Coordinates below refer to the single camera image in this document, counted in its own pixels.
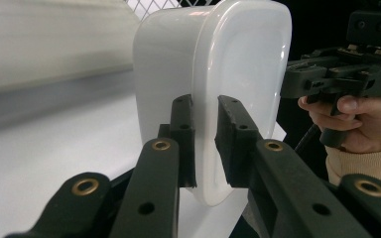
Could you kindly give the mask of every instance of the metal grille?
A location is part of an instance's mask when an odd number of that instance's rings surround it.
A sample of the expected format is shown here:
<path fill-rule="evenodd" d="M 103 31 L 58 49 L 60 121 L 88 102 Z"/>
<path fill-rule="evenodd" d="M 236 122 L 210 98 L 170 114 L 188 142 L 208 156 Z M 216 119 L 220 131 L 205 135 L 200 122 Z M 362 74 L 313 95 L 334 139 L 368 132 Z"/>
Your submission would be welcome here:
<path fill-rule="evenodd" d="M 214 0 L 125 0 L 142 21 L 148 15 L 161 9 L 187 6 L 206 6 Z"/>

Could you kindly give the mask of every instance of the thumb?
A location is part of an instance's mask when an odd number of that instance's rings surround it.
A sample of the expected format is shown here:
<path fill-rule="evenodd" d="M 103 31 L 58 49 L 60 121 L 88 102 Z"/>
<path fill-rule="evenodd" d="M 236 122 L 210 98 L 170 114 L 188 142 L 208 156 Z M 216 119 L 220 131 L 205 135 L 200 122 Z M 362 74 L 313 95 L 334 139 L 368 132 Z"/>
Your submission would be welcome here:
<path fill-rule="evenodd" d="M 345 114 L 378 114 L 381 113 L 381 97 L 343 96 L 337 107 Z"/>

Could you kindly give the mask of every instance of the white plastic container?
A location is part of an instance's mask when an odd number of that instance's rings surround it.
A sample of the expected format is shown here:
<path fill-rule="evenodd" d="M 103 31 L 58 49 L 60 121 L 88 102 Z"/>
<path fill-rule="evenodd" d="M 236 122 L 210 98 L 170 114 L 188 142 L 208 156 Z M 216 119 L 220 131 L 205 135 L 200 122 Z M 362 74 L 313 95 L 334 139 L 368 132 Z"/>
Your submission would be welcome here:
<path fill-rule="evenodd" d="M 267 0 L 161 10 L 140 26 L 133 58 L 143 142 L 170 122 L 172 101 L 191 93 L 195 126 L 195 197 L 216 205 L 232 191 L 214 137 L 217 96 L 239 99 L 271 138 L 290 48 L 288 9 Z"/>

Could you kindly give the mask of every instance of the sleeve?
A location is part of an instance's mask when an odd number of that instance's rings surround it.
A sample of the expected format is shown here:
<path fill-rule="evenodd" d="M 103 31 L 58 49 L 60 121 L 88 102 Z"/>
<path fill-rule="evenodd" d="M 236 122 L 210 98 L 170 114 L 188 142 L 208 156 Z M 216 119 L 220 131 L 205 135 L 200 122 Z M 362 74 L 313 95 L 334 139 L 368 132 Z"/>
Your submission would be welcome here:
<path fill-rule="evenodd" d="M 329 181 L 339 184 L 341 178 L 350 174 L 363 174 L 381 179 L 381 152 L 351 154 L 326 147 L 326 169 Z"/>

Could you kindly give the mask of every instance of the human hand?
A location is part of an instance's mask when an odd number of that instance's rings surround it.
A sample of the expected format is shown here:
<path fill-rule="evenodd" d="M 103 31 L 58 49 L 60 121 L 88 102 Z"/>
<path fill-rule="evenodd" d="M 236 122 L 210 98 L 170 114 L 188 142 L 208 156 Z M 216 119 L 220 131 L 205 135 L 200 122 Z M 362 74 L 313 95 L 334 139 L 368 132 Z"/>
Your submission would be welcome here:
<path fill-rule="evenodd" d="M 329 128 L 348 131 L 341 147 L 346 152 L 364 154 L 381 152 L 381 97 L 343 96 L 337 102 L 340 115 L 329 116 L 331 104 L 307 103 L 306 97 L 299 99 L 299 106 L 321 130 Z"/>

